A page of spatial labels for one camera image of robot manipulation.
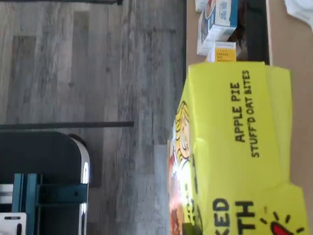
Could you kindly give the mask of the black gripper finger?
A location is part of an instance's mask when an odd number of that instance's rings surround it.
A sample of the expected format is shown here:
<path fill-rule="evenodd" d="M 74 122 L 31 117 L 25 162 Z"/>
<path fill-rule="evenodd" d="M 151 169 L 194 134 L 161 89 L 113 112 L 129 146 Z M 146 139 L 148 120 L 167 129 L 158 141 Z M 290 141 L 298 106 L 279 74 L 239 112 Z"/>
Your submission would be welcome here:
<path fill-rule="evenodd" d="M 198 223 L 193 225 L 192 223 L 182 223 L 183 235 L 203 235 L 203 225 Z"/>

